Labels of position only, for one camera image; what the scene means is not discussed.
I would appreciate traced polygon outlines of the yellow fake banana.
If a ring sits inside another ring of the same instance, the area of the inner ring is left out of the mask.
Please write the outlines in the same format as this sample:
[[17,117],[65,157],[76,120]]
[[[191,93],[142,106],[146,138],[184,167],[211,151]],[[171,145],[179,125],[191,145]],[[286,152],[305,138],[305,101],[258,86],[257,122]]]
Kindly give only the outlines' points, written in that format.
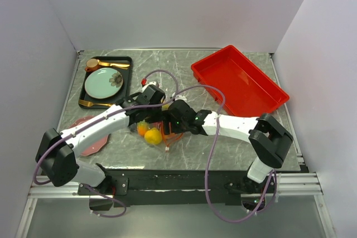
[[164,105],[164,106],[162,107],[162,110],[163,110],[163,111],[167,110],[167,109],[169,108],[169,106],[170,106],[169,104]]

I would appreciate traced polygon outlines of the clear zip top bag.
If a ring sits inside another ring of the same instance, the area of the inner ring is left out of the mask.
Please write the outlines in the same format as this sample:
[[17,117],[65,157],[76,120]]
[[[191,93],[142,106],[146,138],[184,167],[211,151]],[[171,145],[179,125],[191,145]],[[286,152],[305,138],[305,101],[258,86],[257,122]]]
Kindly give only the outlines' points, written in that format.
[[175,142],[177,142],[178,140],[180,140],[183,136],[183,134],[175,134],[172,130],[171,130],[171,125],[169,125],[169,131],[166,134],[164,131],[164,124],[163,122],[156,122],[156,123],[149,123],[148,121],[146,121],[149,125],[149,129],[151,128],[157,128],[158,130],[161,131],[162,134],[162,142],[158,145],[151,145],[148,144],[145,140],[145,142],[148,145],[154,146],[154,147],[160,147],[160,148],[164,148],[165,152],[169,152],[170,151],[170,146],[172,146]]

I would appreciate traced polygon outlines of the green fake mango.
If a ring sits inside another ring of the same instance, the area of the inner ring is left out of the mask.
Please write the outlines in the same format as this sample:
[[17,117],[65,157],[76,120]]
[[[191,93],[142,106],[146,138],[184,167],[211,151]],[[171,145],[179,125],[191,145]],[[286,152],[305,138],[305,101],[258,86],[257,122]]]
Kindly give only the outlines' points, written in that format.
[[144,137],[144,135],[148,132],[149,125],[146,121],[141,121],[137,123],[137,132],[140,136]]

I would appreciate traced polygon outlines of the fake orange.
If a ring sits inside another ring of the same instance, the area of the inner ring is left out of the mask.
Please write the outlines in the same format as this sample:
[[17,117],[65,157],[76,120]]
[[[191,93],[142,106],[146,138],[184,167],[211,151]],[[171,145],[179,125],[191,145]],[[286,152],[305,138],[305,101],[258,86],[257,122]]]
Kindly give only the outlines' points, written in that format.
[[157,128],[151,128],[144,134],[144,139],[148,144],[158,145],[162,142],[161,131]]

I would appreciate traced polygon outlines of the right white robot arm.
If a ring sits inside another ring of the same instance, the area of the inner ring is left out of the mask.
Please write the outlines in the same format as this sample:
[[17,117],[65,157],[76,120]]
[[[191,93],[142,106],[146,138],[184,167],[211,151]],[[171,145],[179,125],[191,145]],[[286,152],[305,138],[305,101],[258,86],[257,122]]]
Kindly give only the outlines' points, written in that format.
[[196,112],[183,100],[174,101],[163,112],[163,129],[166,134],[217,134],[250,143],[257,156],[244,179],[249,192],[259,191],[270,171],[282,167],[293,143],[291,133],[270,114],[242,118],[211,110]]

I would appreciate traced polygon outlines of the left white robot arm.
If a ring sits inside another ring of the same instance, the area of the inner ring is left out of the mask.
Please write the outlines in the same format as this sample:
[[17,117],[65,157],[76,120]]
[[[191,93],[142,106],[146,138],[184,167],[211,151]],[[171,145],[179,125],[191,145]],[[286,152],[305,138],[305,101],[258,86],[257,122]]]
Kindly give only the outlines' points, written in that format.
[[42,137],[36,155],[36,169],[47,175],[49,182],[61,187],[68,182],[88,184],[98,194],[107,193],[111,181],[103,167],[78,160],[91,145],[161,110],[165,92],[152,84],[141,93],[122,98],[101,114],[70,129],[49,129]]

